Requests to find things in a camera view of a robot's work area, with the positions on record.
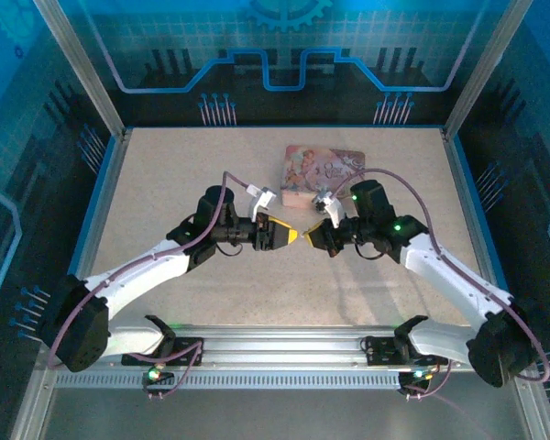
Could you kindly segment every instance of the small box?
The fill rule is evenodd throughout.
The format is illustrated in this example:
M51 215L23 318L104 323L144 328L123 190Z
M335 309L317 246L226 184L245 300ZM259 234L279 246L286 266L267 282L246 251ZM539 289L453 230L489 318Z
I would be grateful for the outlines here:
M281 182L283 206L314 209L312 199L321 190L335 190L347 176L364 168L365 154L359 151L289 145ZM339 199L350 194L350 186L338 194Z

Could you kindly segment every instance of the beige tabletop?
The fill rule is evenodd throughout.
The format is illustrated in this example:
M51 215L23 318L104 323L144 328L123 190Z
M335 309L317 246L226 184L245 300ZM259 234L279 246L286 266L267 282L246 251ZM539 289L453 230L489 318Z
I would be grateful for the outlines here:
M195 211L208 186L220 184L224 170L278 190L290 144L363 151L368 167L398 172L426 201L443 246L478 270L436 128L139 128L128 145L93 274L158 244ZM399 183L372 178L384 185L397 215L424 220ZM237 211L246 215L250 196L232 182L229 187ZM269 213L300 232L322 219L283 207L281 199ZM398 325L416 314L465 323L425 280L390 258L366 261L352 247L329 258L302 238L278 251L255 252L246 245L236 258L216 254L132 302L119 317L134 314L194 325Z

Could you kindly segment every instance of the circuit pattern graphic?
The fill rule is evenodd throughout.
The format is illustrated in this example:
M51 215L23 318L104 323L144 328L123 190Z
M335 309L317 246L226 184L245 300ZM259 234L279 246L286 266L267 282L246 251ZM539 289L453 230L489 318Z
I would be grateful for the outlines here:
M32 0L0 0L0 28L17 44L31 37L35 28Z
M267 25L269 30L290 28L300 30L301 25L311 26L314 18L323 17L331 0L244 0L241 4L247 17L252 17L258 26Z

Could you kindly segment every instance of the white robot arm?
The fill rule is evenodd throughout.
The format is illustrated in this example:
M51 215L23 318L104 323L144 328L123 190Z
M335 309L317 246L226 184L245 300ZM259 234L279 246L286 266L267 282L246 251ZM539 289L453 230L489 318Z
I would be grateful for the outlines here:
M510 293L458 261L432 239L428 228L418 220L410 215L396 216L377 181L357 183L351 192L358 213L352 218L338 208L340 203L330 192L314 199L316 209L330 214L330 218L304 234L308 242L327 250L330 257L346 244L354 244L358 250L365 243L373 243L379 252L377 258L388 255L429 281L470 324L441 324L425 316L413 318L396 330L401 350L405 350L401 353L404 361L426 356L459 361L471 365L495 387L535 361L530 338L508 313L509 309L523 313Z
M139 296L206 262L218 243L250 243L255 250L274 250L297 237L281 220L259 212L274 198L272 191L247 187L253 196L249 217L238 217L234 194L227 188L220 205L221 191L220 186L208 188L195 214L153 249L116 269L86 280L68 276L61 283L45 305L36 332L70 371L87 369L98 358L118 354L168 356L176 348L175 334L156 316L144 316L130 325L110 326L109 321ZM216 210L220 211L217 221L204 236Z

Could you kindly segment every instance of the white bracket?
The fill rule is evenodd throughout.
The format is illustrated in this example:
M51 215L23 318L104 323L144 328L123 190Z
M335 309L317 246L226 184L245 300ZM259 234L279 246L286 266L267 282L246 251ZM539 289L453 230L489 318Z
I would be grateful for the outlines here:
M491 295L497 296L504 303L511 305L513 297L509 292L483 280L443 247L440 247L440 253L455 263L469 278L482 284L489 290ZM427 234L415 236L410 239L408 247L401 249L401 264L430 282L467 318L470 326L478 331L483 323L487 321L487 314L498 314L503 309L455 273L441 257L436 254L430 236Z
M339 227L340 220L347 215L340 201L332 197L332 193L327 190L321 190L320 193L313 198L312 203L324 204L324 209L328 215L330 215L330 220L332 220L334 228Z
M163 340L163 333L145 317L131 319L130 324L110 325L108 331L108 345L101 358L125 353L150 355Z
M250 221L255 223L259 208L268 209L271 200L277 197L277 195L267 187L260 190L252 184L247 187L247 193L253 196L253 200L251 200L248 206L248 216L250 217Z
M413 347L421 355L440 356L468 365L467 341L476 336L471 327L437 323L432 319L421 321L409 333Z

